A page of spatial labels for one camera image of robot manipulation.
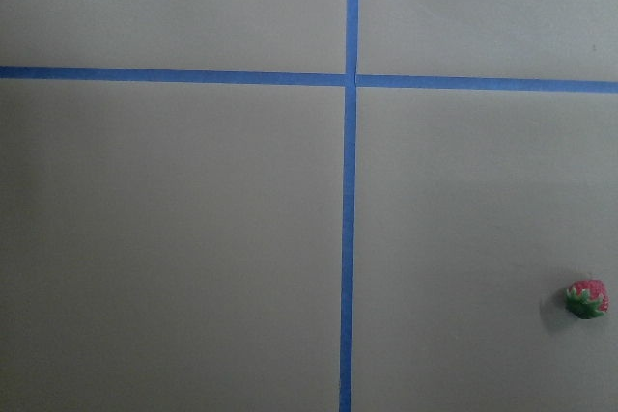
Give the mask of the red strawberry with green leaves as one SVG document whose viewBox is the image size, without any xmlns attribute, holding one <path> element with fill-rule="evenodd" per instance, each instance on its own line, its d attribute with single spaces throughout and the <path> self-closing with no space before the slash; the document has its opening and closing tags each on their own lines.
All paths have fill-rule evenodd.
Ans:
<svg viewBox="0 0 618 412">
<path fill-rule="evenodd" d="M 566 309 L 579 319 L 594 319 L 607 314 L 609 297 L 602 280 L 579 280 L 565 292 Z"/>
</svg>

